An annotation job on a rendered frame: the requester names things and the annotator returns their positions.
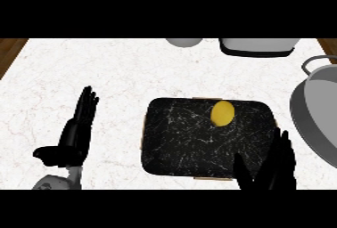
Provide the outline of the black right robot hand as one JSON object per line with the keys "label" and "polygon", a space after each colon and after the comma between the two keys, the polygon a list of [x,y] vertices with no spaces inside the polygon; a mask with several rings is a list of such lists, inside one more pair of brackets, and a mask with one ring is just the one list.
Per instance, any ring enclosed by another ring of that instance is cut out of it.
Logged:
{"label": "black right robot hand", "polygon": [[296,153],[288,131],[277,127],[268,157],[256,176],[252,176],[243,156],[235,154],[234,174],[241,190],[294,191],[296,190]]}

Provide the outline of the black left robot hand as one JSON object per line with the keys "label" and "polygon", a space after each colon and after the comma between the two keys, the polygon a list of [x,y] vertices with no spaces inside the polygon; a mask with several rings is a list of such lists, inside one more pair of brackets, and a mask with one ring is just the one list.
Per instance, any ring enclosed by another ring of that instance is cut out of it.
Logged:
{"label": "black left robot hand", "polygon": [[82,167],[90,150],[90,130],[99,97],[86,86],[79,97],[74,117],[67,121],[56,146],[40,147],[33,157],[48,167]]}

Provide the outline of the black marble tray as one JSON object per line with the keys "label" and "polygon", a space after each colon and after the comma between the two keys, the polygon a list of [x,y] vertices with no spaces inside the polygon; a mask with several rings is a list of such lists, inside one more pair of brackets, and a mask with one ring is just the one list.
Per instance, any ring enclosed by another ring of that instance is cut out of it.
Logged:
{"label": "black marble tray", "polygon": [[232,178],[235,155],[252,175],[268,157],[275,118],[263,102],[232,100],[235,117],[212,123],[212,99],[157,98],[145,116],[141,163],[152,175]]}

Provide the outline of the grey metal pot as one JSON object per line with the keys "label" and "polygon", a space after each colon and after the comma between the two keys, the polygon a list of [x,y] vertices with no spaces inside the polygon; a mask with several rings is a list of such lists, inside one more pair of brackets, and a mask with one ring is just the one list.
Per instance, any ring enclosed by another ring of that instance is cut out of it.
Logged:
{"label": "grey metal pot", "polygon": [[308,64],[324,58],[337,60],[337,55],[314,56],[302,65],[308,79],[293,91],[290,111],[308,146],[337,168],[337,64],[308,70]]}

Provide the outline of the yellow lemon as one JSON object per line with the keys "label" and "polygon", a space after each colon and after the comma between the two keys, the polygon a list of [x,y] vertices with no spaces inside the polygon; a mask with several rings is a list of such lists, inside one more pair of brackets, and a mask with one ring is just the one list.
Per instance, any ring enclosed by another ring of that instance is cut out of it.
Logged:
{"label": "yellow lemon", "polygon": [[219,101],[210,111],[210,121],[216,126],[226,126],[235,118],[235,106],[228,101]]}

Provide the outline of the grey round object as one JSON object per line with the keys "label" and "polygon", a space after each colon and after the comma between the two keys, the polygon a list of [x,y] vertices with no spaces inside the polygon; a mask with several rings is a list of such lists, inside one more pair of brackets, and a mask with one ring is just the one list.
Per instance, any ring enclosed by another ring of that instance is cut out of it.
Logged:
{"label": "grey round object", "polygon": [[173,46],[182,47],[182,48],[188,48],[198,45],[201,41],[203,41],[201,38],[167,38],[167,42]]}

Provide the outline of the white appliance with black base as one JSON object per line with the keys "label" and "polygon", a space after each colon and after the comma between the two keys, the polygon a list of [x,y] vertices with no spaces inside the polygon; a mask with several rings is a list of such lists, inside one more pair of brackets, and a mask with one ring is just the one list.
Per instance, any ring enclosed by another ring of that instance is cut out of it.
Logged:
{"label": "white appliance with black base", "polygon": [[225,54],[253,58],[287,57],[296,49],[299,38],[220,38]]}

